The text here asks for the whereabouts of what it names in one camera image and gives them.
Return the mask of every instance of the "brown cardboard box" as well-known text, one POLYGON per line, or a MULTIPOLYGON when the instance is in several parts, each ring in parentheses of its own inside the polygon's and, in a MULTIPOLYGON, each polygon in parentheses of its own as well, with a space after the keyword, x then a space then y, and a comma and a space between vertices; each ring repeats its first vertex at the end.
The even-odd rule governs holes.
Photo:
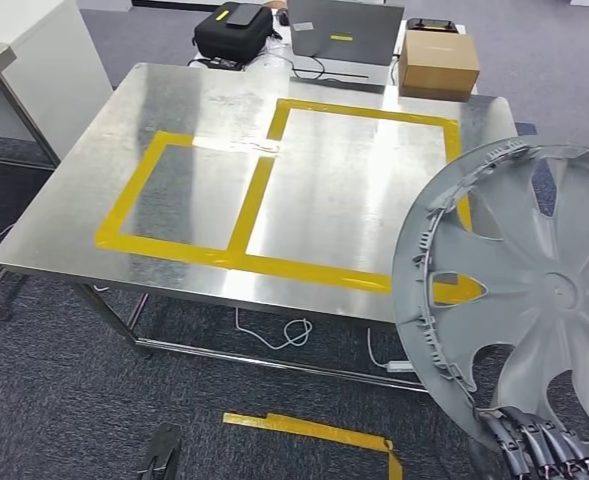
POLYGON ((399 93, 466 101, 479 70, 469 35, 408 30, 398 61, 399 93))

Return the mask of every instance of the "laptop lid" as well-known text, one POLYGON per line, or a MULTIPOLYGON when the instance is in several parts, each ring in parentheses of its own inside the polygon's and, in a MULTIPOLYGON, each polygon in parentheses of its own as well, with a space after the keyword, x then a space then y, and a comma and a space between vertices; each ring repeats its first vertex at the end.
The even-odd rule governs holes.
POLYGON ((289 0, 295 55, 389 65, 403 8, 340 0, 289 0))

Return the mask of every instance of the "black backpack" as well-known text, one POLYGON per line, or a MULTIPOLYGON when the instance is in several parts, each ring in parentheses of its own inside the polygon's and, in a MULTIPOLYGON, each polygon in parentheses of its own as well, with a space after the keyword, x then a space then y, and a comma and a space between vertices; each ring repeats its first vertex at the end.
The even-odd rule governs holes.
POLYGON ((247 63, 255 58, 272 34, 272 11, 261 7, 249 24, 244 27, 230 26, 226 23, 234 10, 240 5, 225 2, 212 15, 194 28, 192 42, 203 57, 216 57, 247 63))

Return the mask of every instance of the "robotic hand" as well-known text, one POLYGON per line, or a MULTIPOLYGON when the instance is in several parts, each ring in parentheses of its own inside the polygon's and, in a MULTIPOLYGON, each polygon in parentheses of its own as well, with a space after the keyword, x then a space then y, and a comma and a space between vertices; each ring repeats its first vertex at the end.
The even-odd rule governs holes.
POLYGON ((480 412, 479 416, 494 435, 515 479, 538 475, 545 480, 589 480, 589 454, 572 431, 515 407, 500 408, 496 414, 480 412))

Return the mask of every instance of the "yellow tape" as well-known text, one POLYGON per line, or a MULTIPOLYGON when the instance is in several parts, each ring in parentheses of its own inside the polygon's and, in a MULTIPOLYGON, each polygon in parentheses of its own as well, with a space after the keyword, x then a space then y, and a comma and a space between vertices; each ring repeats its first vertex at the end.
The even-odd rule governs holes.
POLYGON ((389 480, 401 480, 403 478, 403 467, 394 454, 394 445, 391 441, 385 440, 383 437, 272 413, 267 414, 265 418, 225 413, 223 414, 223 423, 320 438, 352 447, 387 453, 388 478, 389 480))
POLYGON ((259 159, 240 207, 240 212, 232 230, 232 235, 228 244, 228 252, 243 254, 247 250, 247 244, 249 243, 249 237, 259 216, 259 209, 261 208, 265 189, 268 188, 268 181, 272 173, 274 162, 274 158, 259 159))
POLYGON ((338 35, 338 34, 333 34, 329 35, 330 40, 338 40, 339 42, 353 42, 354 38, 352 38, 351 35, 338 35))
POLYGON ((467 275, 456 275, 456 284, 432 282, 432 300, 437 303, 456 305, 480 297, 483 289, 467 275))
MULTIPOLYGON (((439 126, 443 132, 447 161, 456 159, 460 153, 459 126, 454 120, 296 99, 279 99, 277 102, 274 114, 268 130, 268 139, 282 140, 291 109, 439 126)), ((334 287, 382 294, 391 291, 391 280, 388 275, 246 254, 274 166, 274 159, 269 157, 261 157, 257 162, 226 250, 119 233, 129 209, 140 195, 165 147, 168 145, 191 147, 192 142, 193 138, 191 135, 157 132, 139 166, 96 231, 95 234, 96 246, 124 253, 237 269, 334 287)), ((465 207, 462 205, 462 203, 459 203, 460 208, 465 207)))
POLYGON ((157 132, 150 145, 143 154, 143 158, 139 163, 139 166, 134 171, 132 177, 125 185, 125 188, 120 192, 112 208, 108 212, 108 215, 103 220, 103 223, 99 227, 95 234, 96 246, 106 247, 109 240, 117 235, 132 205, 136 201, 136 198, 141 194, 143 187, 157 162, 160 158, 166 145, 172 144, 182 147, 189 147, 192 144, 191 135, 177 135, 163 131, 157 132))

